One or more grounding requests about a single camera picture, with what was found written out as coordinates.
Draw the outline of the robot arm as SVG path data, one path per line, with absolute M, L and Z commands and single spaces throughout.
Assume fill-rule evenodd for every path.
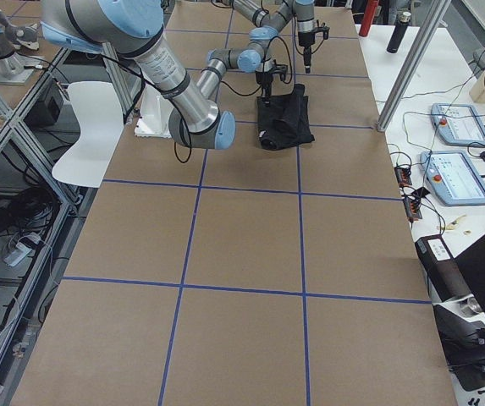
M 110 43 L 122 58 L 135 61 L 174 106 L 168 122 L 171 137 L 192 148 L 224 150 L 232 145 L 234 115 L 221 110 L 211 94 L 227 69 L 257 71 L 278 34 L 265 25 L 251 32 L 247 48 L 212 52 L 194 82 L 164 37 L 159 1 L 44 1 L 41 6 L 43 35 L 51 43 L 90 53 L 99 53 L 103 44 Z
M 272 41 L 293 20 L 296 23 L 298 45 L 302 47 L 305 72 L 311 72 L 312 47 L 316 42 L 317 25 L 313 1 L 282 1 L 276 11 L 270 13 L 253 1 L 219 1 L 223 6 L 247 18 L 255 28 L 250 32 L 250 42 L 245 48 L 222 50 L 223 64 L 227 70 L 238 69 L 254 73 L 270 58 L 268 49 Z

